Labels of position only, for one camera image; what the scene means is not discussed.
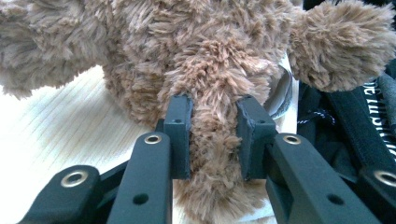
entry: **plush fur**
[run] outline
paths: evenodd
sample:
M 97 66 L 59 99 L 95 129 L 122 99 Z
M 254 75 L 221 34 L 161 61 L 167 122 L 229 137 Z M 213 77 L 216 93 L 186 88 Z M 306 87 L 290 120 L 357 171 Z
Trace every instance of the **plush fur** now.
M 356 1 L 305 12 L 288 0 L 0 0 L 0 84 L 24 97 L 101 64 L 120 106 L 151 126 L 188 94 L 191 179 L 175 181 L 176 199 L 194 220 L 232 223 L 265 196 L 240 174 L 235 102 L 263 104 L 285 52 L 321 90 L 361 85 L 394 57 L 392 16 Z

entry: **black clamp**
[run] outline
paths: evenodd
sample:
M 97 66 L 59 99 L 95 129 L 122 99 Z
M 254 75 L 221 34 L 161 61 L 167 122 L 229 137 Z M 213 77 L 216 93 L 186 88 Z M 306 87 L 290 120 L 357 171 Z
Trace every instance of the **black clamp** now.
M 277 222 L 396 223 L 393 173 L 363 171 L 368 175 L 356 193 L 305 138 L 277 133 L 256 99 L 247 96 L 237 106 L 242 175 L 267 179 Z M 172 223 L 172 179 L 190 177 L 191 109 L 186 96 L 173 97 L 157 132 L 140 136 L 131 159 L 100 177 L 90 166 L 61 171 L 21 223 Z M 376 190 L 381 184 L 385 191 Z M 376 192 L 375 199 L 363 189 Z

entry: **silver ring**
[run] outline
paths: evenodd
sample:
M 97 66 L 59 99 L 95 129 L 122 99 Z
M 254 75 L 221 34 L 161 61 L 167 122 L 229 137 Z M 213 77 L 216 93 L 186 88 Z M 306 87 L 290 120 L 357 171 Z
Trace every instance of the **silver ring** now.
M 71 179 L 72 176 L 76 176 L 76 175 L 78 175 L 77 179 Z M 64 188 L 73 188 L 75 186 L 82 184 L 87 178 L 88 178 L 88 173 L 86 171 L 76 170 L 66 175 L 62 179 L 61 185 Z
M 292 145 L 300 145 L 301 139 L 294 135 L 285 135 L 283 136 L 283 140 Z
M 153 134 L 149 135 L 145 138 L 145 143 L 146 144 L 157 144 L 163 140 L 159 135 Z
M 385 171 L 375 171 L 374 176 L 382 183 L 396 188 L 396 175 L 394 175 L 393 173 Z

